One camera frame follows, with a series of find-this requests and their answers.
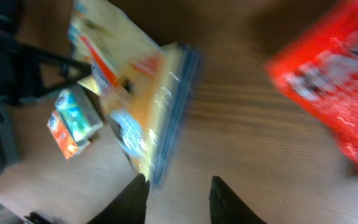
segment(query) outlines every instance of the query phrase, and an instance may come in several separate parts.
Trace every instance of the wood grain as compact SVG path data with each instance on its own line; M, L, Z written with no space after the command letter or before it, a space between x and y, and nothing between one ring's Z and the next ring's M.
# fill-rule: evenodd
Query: wood grain
M317 9L307 22L297 21L297 32L331 7L308 2L296 7ZM67 54L71 1L25 3L20 40ZM264 14L291 1L114 3L159 44L189 42L204 55L177 154L163 188L150 194L147 223L209 223L212 175L269 223L358 223L358 176L349 175L349 161L331 133L281 96L263 69L297 35L269 27L269 19L279 24L280 13ZM22 162L0 177L0 202L20 216L38 210L61 223L85 223L134 173L108 128L67 164L45 126L52 108L49 99L12 109Z

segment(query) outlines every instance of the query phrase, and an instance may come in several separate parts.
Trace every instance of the red snack bag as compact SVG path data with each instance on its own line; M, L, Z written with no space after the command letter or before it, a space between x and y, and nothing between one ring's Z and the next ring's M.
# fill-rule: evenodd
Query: red snack bag
M340 3L267 70L284 95L333 129L358 166L358 0Z

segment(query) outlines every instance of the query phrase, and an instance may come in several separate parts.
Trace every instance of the food package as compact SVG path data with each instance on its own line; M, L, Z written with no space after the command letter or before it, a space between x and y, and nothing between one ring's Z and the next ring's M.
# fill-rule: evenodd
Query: food package
M66 159L80 154L103 122L79 85L60 92L48 127Z
M68 36L76 54L92 64L92 77L100 95L118 85L119 71L128 66L142 68L139 58L158 55L160 47L143 33L127 16L107 0L77 0Z
M340 2L267 70L284 95L332 128L358 166L358 0Z
M123 150L158 187L173 155L200 56L189 46L171 44L149 58L156 58L144 63L149 75L127 67L119 74L120 84L101 98L101 106Z
M82 141L81 144L74 141L56 110L52 112L47 126L66 159L73 157L89 144L89 141Z
M103 122L79 85L60 92L55 107L76 142L89 138Z

